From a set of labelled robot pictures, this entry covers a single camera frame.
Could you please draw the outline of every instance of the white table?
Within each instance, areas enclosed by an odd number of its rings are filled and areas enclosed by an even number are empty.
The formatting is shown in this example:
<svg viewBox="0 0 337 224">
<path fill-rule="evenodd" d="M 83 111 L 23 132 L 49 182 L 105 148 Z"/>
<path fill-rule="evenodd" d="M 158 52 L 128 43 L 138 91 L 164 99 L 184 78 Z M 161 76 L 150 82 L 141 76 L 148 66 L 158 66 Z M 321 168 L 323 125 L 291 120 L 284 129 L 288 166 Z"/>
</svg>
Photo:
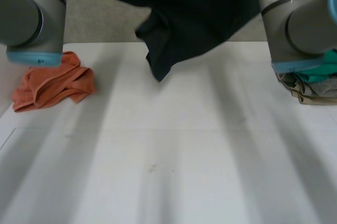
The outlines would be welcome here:
<svg viewBox="0 0 337 224">
<path fill-rule="evenodd" d="M 1 224 L 337 223 L 337 108 L 291 97 L 266 43 L 162 83 L 142 43 L 68 50 L 99 93 L 0 119 Z"/>
</svg>

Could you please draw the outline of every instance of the green cloth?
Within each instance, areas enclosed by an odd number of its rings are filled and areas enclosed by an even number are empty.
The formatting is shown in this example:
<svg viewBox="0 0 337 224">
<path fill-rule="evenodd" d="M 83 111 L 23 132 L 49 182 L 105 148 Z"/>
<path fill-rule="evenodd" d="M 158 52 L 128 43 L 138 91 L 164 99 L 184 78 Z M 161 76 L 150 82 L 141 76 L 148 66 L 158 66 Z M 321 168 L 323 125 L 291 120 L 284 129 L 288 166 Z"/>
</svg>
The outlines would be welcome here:
<svg viewBox="0 0 337 224">
<path fill-rule="evenodd" d="M 329 79 L 329 75 L 337 74 L 337 52 L 325 53 L 324 63 L 311 70 L 298 71 L 296 74 L 305 83 L 319 83 Z"/>
</svg>

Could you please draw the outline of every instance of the gray floor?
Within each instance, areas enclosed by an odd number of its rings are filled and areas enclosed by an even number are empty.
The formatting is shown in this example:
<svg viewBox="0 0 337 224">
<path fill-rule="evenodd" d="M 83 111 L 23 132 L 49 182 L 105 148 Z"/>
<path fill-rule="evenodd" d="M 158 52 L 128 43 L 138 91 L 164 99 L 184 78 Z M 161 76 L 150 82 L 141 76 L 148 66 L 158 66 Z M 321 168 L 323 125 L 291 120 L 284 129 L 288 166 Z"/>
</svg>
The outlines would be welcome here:
<svg viewBox="0 0 337 224">
<path fill-rule="evenodd" d="M 68 0 L 65 42 L 137 41 L 134 30 L 149 13 L 148 8 L 116 0 Z M 265 41 L 261 17 L 249 22 L 231 40 Z"/>
</svg>

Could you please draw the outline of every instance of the orange cloth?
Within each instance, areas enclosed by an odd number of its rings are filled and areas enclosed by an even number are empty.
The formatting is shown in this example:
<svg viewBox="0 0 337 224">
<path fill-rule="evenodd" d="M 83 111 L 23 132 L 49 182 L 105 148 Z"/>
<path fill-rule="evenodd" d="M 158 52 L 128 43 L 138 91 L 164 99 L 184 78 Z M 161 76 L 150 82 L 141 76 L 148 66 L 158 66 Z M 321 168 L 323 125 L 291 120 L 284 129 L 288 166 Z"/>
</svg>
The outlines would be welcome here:
<svg viewBox="0 0 337 224">
<path fill-rule="evenodd" d="M 81 67 L 75 53 L 65 52 L 58 68 L 29 68 L 12 95 L 13 109 L 25 112 L 47 108 L 66 97 L 79 103 L 92 93 L 96 93 L 93 71 Z"/>
</svg>

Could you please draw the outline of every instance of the black cloth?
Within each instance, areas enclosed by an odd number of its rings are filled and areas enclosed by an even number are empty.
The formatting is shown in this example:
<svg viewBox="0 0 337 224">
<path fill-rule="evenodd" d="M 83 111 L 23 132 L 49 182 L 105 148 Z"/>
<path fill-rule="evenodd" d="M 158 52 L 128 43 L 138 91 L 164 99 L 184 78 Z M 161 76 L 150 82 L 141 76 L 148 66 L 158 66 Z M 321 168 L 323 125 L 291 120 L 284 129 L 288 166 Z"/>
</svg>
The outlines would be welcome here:
<svg viewBox="0 0 337 224">
<path fill-rule="evenodd" d="M 158 81 L 175 63 L 202 55 L 228 40 L 260 11 L 257 0 L 121 1 L 152 9 L 136 35 L 148 47 L 146 58 Z"/>
</svg>

